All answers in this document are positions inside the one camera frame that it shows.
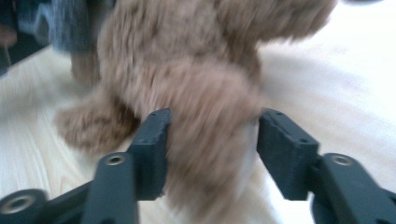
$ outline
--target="stuffed animal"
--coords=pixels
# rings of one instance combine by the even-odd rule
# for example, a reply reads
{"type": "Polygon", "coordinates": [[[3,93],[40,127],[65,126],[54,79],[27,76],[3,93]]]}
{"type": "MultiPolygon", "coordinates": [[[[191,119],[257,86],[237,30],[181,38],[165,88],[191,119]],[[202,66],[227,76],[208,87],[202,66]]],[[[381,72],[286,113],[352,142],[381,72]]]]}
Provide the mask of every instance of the stuffed animal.
{"type": "Polygon", "coordinates": [[[303,38],[334,0],[119,0],[97,48],[74,72],[95,90],[56,118],[59,134],[88,154],[107,153],[147,115],[169,107],[171,205],[189,223],[232,223],[255,158],[262,113],[260,41],[303,38]]]}

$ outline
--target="brown plush dog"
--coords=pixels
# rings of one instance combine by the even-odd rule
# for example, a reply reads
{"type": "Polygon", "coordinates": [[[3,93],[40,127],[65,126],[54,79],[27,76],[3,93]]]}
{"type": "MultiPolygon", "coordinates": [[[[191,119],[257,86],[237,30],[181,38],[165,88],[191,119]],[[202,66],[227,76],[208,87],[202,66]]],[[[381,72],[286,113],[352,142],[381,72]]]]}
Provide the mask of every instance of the brown plush dog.
{"type": "Polygon", "coordinates": [[[107,153],[139,120],[169,107],[166,195],[191,222],[220,223],[235,216],[255,157],[263,107],[256,44],[312,35],[333,6],[333,0],[119,0],[97,52],[87,63],[73,62],[79,77],[99,71],[100,81],[80,105],[58,115],[59,133],[72,147],[107,153]]]}

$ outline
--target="light wood surface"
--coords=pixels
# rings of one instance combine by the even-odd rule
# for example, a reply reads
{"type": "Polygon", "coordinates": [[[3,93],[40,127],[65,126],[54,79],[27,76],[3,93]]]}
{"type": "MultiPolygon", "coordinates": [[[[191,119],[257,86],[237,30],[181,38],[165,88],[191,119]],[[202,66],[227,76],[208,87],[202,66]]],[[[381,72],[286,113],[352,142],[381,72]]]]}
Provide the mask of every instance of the light wood surface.
{"type": "MultiPolygon", "coordinates": [[[[360,161],[396,192],[396,1],[340,2],[312,38],[262,46],[267,107],[287,114],[320,143],[360,161]]],[[[44,189],[50,198],[92,179],[98,158],[67,147],[52,119],[89,88],[70,75],[67,56],[45,49],[0,77],[0,198],[44,189]]],[[[124,150],[130,140],[120,147],[124,150]]],[[[244,200],[247,223],[313,223],[308,202],[281,198],[256,164],[244,200]]],[[[140,204],[141,223],[181,223],[165,199],[140,204]]]]}

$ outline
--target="black metal bracket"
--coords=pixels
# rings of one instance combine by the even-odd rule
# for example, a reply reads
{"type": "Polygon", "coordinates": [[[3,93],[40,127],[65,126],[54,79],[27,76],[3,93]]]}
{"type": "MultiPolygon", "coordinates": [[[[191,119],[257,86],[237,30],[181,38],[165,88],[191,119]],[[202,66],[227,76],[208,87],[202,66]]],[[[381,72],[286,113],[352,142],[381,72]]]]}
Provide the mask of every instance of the black metal bracket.
{"type": "MultiPolygon", "coordinates": [[[[163,195],[171,112],[153,112],[126,152],[103,157],[92,182],[47,201],[44,191],[20,190],[0,201],[1,224],[136,224],[137,201],[163,195]]],[[[354,159],[319,156],[319,143],[283,113],[260,118],[257,150],[285,199],[315,198],[317,224],[396,224],[396,194],[381,189],[354,159]]]]}

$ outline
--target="wood grain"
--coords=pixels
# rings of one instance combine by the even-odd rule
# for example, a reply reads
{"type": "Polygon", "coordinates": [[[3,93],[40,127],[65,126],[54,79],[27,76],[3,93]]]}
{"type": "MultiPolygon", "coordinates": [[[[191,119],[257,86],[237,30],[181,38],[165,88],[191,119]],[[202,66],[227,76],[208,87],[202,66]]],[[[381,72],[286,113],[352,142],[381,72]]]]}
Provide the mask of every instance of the wood grain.
{"type": "MultiPolygon", "coordinates": [[[[395,1],[340,2],[327,27],[305,41],[262,45],[267,105],[289,115],[320,143],[320,153],[359,160],[396,191],[395,1]]],[[[44,49],[0,78],[0,198],[20,189],[59,196],[92,179],[98,158],[67,147],[56,110],[90,88],[71,78],[70,61],[44,49]]],[[[119,150],[124,150],[126,140],[119,150]]],[[[245,192],[246,223],[313,223],[308,202],[281,198],[258,162],[245,192]]],[[[183,223],[166,197],[140,203],[141,223],[183,223]]]]}

